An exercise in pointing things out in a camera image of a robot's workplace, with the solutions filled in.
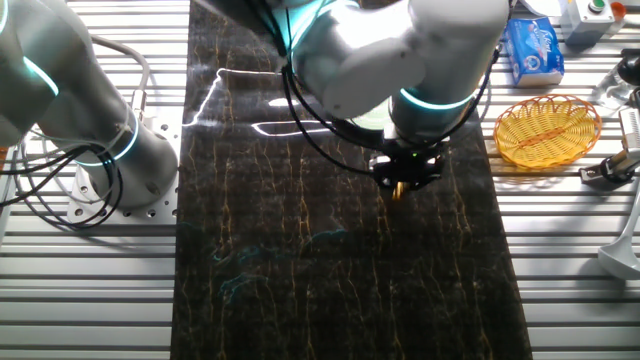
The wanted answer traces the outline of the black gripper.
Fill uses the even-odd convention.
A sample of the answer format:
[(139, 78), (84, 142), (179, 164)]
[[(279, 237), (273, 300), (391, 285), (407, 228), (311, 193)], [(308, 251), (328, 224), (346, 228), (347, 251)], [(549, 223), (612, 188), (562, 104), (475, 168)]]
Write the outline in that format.
[(407, 181), (410, 191), (417, 191), (442, 177), (445, 161), (441, 159), (443, 144), (409, 146), (387, 141), (385, 155), (374, 155), (368, 166), (374, 181), (384, 189), (395, 190), (402, 178), (402, 167), (410, 169)]

